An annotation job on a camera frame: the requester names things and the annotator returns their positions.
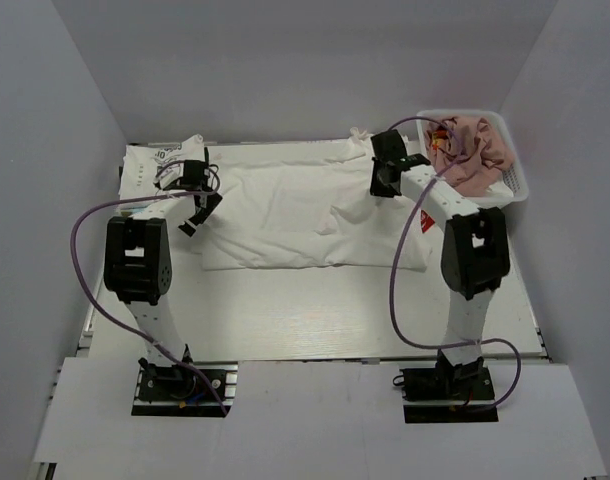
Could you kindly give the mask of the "white red print t-shirt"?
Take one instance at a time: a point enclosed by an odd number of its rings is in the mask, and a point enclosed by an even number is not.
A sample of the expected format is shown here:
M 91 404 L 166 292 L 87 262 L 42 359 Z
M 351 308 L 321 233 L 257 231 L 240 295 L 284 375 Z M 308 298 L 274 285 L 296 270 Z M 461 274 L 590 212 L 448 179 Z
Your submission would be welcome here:
M 391 265 L 413 207 L 370 194 L 370 135 L 230 146 L 216 163 L 221 203 L 191 252 L 204 270 Z

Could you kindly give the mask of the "pink t-shirt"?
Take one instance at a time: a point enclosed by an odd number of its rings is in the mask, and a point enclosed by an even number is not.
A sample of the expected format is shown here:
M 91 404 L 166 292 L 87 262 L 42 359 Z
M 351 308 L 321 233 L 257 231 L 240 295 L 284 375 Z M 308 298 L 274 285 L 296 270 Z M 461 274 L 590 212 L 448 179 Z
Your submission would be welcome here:
M 482 116 L 452 115 L 438 121 L 423 128 L 427 158 L 435 170 L 454 163 L 444 178 L 466 197 L 511 195 L 510 190 L 496 189 L 516 160 L 498 129 Z

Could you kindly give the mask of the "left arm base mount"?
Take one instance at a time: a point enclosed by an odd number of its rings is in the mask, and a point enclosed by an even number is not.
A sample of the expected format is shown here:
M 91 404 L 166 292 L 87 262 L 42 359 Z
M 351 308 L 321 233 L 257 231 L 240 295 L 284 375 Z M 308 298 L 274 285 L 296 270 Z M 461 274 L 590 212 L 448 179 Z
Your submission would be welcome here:
M 132 416 L 225 418 L 229 413 L 238 378 L 237 364 L 197 365 L 209 386 L 198 376 L 181 373 L 179 367 L 144 367 L 141 362 L 132 402 Z

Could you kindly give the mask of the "plain white t-shirt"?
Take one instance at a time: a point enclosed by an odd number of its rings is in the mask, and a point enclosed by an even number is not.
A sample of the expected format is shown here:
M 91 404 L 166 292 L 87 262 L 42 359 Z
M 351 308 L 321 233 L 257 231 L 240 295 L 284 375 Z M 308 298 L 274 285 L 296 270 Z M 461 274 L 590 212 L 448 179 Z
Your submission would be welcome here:
M 486 189 L 485 196 L 488 198 L 512 198 L 514 193 L 502 180 L 499 180 Z

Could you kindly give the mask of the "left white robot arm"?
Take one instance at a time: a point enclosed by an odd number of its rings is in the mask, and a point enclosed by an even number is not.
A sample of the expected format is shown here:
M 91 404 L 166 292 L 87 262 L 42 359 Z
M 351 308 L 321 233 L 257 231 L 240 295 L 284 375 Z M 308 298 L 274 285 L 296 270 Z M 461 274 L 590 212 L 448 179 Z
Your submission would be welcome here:
M 167 368 L 162 387 L 184 399 L 196 374 L 177 364 L 191 353 L 176 328 L 167 294 L 173 279 L 171 230 L 191 237 L 221 203 L 218 167 L 208 160 L 175 161 L 156 175 L 162 191 L 136 200 L 136 211 L 115 215 L 107 224 L 104 284 L 133 316 L 145 336 L 145 367 Z

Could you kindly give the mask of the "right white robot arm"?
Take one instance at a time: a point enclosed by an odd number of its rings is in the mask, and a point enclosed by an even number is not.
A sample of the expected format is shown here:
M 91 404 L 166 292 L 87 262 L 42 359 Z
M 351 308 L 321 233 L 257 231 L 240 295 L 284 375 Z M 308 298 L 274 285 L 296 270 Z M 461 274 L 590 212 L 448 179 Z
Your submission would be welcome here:
M 497 207 L 482 208 L 441 178 L 430 161 L 409 155 L 395 129 L 371 138 L 374 152 L 370 193 L 402 196 L 414 202 L 394 254 L 389 282 L 389 313 L 397 336 L 407 345 L 437 352 L 436 384 L 446 397 L 469 391 L 482 370 L 481 345 L 487 310 L 510 270 L 506 220 Z M 395 310 L 395 281 L 411 223 L 426 212 L 442 231 L 440 270 L 450 290 L 448 323 L 438 345 L 423 345 L 404 336 Z

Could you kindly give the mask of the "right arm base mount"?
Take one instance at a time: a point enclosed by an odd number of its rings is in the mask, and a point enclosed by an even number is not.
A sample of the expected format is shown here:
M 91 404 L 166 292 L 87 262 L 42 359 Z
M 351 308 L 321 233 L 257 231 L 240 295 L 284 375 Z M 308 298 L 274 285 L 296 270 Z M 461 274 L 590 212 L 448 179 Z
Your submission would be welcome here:
M 406 424 L 495 423 L 499 420 L 489 369 L 450 381 L 438 366 L 403 368 L 392 379 Z

